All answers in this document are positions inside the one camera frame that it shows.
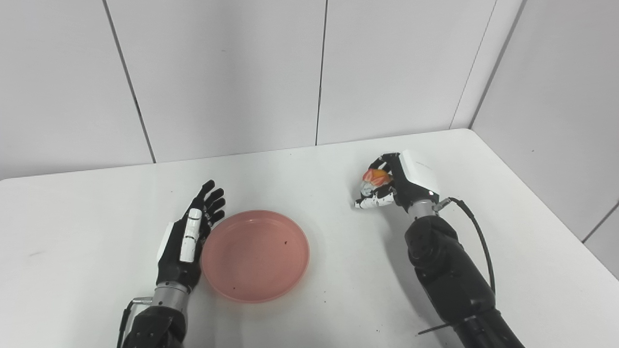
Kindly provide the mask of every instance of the orange object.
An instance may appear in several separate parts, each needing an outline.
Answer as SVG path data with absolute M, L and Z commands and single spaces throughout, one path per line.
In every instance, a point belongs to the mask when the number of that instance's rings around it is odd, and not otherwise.
M 391 181 L 391 177 L 382 169 L 368 169 L 363 174 L 363 181 L 379 187 Z
M 223 296 L 245 303 L 273 300 L 303 277 L 310 247 L 294 221 L 272 211 L 246 211 L 206 239 L 202 272 Z

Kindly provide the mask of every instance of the robotic hand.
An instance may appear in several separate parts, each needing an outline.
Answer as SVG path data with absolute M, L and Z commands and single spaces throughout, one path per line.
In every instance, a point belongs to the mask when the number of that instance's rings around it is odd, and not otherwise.
M 439 201 L 431 170 L 405 151 L 384 154 L 363 176 L 357 208 L 402 206 L 412 223 L 404 235 L 409 260 L 434 308 L 466 348 L 524 348 L 495 308 L 494 275 L 485 240 L 470 209 L 456 198 Z M 471 218 L 488 261 L 490 284 L 438 211 L 455 202 Z
M 210 229 L 224 217 L 223 189 L 210 180 L 193 199 L 183 217 L 174 223 L 158 262 L 157 287 L 150 298 L 135 298 L 123 313 L 121 334 L 132 303 L 150 306 L 134 318 L 124 348 L 180 348 L 187 332 L 187 301 L 200 279 L 200 254 Z

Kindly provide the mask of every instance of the black cable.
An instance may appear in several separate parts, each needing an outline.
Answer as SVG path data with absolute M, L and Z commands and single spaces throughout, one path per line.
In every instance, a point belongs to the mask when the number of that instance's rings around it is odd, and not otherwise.
M 492 292 L 496 293 L 495 288 L 495 271 L 492 268 L 492 260 L 490 259 L 490 252 L 488 251 L 488 245 L 486 244 L 486 238 L 483 237 L 482 229 L 479 227 L 477 223 L 477 219 L 473 215 L 473 212 L 470 211 L 469 207 L 467 207 L 464 201 L 461 201 L 458 198 L 449 197 L 449 200 L 456 203 L 462 211 L 469 217 L 473 225 L 475 226 L 475 230 L 477 231 L 477 235 L 479 236 L 479 241 L 482 243 L 483 254 L 486 256 L 486 263 L 488 264 L 488 275 L 490 276 L 490 288 Z
M 120 319 L 120 328 L 118 329 L 118 342 L 116 343 L 116 348 L 120 348 L 121 345 L 123 345 L 124 329 L 127 326 L 129 315 L 131 315 L 131 307 L 133 307 L 133 300 L 129 301 L 127 308 L 123 311 L 123 317 Z

